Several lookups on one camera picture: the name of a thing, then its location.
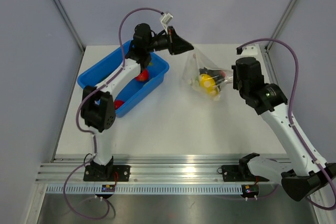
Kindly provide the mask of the clear zip top bag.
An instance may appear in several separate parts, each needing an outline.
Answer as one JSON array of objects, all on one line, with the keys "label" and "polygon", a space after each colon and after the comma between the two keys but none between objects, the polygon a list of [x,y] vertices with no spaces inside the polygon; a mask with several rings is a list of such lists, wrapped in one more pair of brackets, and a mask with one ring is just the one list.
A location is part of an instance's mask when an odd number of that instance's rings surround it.
[{"label": "clear zip top bag", "polygon": [[225,87],[233,82],[233,71],[219,67],[194,48],[188,52],[182,80],[194,91],[219,101]]}]

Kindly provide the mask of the yellow mango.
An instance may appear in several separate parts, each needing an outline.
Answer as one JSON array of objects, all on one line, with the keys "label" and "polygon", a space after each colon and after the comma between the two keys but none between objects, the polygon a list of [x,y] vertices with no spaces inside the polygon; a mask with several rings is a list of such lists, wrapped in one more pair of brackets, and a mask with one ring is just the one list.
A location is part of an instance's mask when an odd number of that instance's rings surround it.
[{"label": "yellow mango", "polygon": [[207,74],[199,75],[199,86],[203,89],[203,91],[210,95],[216,96],[218,95],[217,85],[215,81]]}]

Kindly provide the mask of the black grape bunch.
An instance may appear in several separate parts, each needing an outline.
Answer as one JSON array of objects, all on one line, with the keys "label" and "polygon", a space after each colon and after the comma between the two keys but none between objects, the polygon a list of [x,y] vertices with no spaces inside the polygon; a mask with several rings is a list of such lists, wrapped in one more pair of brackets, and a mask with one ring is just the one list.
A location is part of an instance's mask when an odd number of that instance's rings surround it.
[{"label": "black grape bunch", "polygon": [[199,69],[199,73],[209,75],[217,86],[226,81],[226,73],[221,69],[208,69],[204,67]]}]

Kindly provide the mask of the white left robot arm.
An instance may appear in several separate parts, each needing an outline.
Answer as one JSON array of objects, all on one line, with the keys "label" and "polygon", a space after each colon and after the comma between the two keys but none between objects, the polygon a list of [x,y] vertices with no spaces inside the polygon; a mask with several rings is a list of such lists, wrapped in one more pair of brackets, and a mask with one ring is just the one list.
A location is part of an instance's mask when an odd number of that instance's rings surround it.
[{"label": "white left robot arm", "polygon": [[116,181],[119,177],[118,170],[113,167],[111,141],[107,136],[116,119],[114,100],[117,95],[147,68],[153,52],[168,50],[171,55],[179,55],[193,49],[193,45],[178,36],[172,26],[155,35],[148,24],[138,24],[129,48],[125,49],[123,45],[119,48],[122,61],[117,68],[96,86],[83,89],[76,118],[84,119],[88,127],[86,131],[93,139],[92,158],[84,163],[84,181]]}]

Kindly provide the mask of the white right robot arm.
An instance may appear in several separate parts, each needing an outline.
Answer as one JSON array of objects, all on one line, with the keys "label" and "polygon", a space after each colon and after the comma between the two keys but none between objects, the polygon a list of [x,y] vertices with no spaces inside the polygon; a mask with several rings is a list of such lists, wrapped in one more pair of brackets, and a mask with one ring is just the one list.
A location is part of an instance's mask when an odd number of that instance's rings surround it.
[{"label": "white right robot arm", "polygon": [[243,82],[234,86],[246,104],[257,112],[275,133],[290,159],[281,165],[251,153],[236,165],[222,165],[218,173],[225,182],[271,181],[283,187],[287,195],[301,201],[335,179],[335,163],[329,163],[313,147],[289,111],[288,100],[273,83],[250,87]]}]

